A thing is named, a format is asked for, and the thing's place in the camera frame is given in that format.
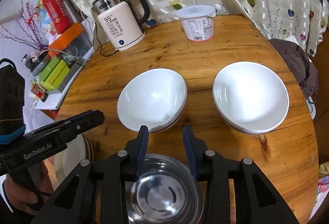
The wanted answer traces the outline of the person's left hand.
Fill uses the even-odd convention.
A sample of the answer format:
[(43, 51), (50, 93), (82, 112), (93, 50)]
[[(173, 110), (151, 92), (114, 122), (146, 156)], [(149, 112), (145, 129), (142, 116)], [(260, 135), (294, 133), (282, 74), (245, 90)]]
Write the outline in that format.
[[(53, 194), (53, 187), (49, 178), (49, 172), (44, 162), (40, 163), (40, 175), (41, 181), (38, 185), (38, 190)], [(36, 211), (30, 209), (27, 205), (35, 204), (38, 202), (38, 198), (35, 193), (30, 192), (24, 187), (17, 184), (8, 174), (4, 181), (4, 190), (7, 194), (8, 200), (18, 210), (28, 213), (29, 215), (35, 215)]]

